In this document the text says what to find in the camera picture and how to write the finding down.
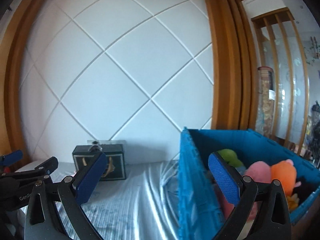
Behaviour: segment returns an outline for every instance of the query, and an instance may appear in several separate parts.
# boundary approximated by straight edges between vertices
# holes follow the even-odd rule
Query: blue gripper pad
[[[208,165],[226,200],[233,205],[237,205],[240,201],[240,190],[242,189],[240,174],[236,174],[236,169],[230,167],[218,153],[210,154]]]
[[[14,151],[10,154],[4,155],[2,159],[0,159],[0,166],[10,166],[17,161],[21,160],[23,157],[23,153],[21,150]]]
[[[106,166],[106,155],[104,153],[96,153],[88,165],[77,172],[72,186],[76,191],[75,199],[78,205],[87,203],[101,175],[106,170]]]

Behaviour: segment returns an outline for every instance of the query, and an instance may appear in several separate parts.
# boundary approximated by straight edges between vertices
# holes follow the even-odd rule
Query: blue storage bin
[[[205,176],[209,155],[222,149],[234,150],[246,167],[257,161],[264,161],[271,166],[286,159],[293,160],[297,177],[304,176],[307,182],[317,187],[290,214],[293,225],[307,212],[320,193],[320,171],[298,155],[252,130],[185,128],[181,133],[179,160],[180,239],[212,239],[223,224],[220,205]]]

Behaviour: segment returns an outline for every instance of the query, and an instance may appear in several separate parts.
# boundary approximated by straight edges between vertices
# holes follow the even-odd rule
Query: orange plush toy
[[[296,178],[297,170],[290,159],[271,166],[271,180],[278,179],[281,182],[286,196],[291,197],[293,188],[301,185],[301,182],[296,183]]]

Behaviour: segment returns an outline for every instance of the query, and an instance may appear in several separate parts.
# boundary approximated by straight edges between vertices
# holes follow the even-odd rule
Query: pink plush toy
[[[255,182],[263,182],[263,183],[271,183],[271,168],[265,162],[255,162],[253,163],[244,173],[245,176],[250,176]],[[222,211],[224,214],[225,219],[229,217],[231,214],[234,205],[230,204],[226,198],[224,197],[223,193],[220,192],[218,198],[220,200]],[[250,215],[248,217],[248,221],[253,220],[257,214],[258,206],[255,202],[251,209]]]

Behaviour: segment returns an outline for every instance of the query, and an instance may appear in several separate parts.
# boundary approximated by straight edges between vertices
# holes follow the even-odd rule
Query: diamond pattern wall
[[[184,126],[209,128],[212,45],[204,0],[47,0],[20,78],[32,159],[73,162],[87,140],[124,139],[126,163],[171,160]]]

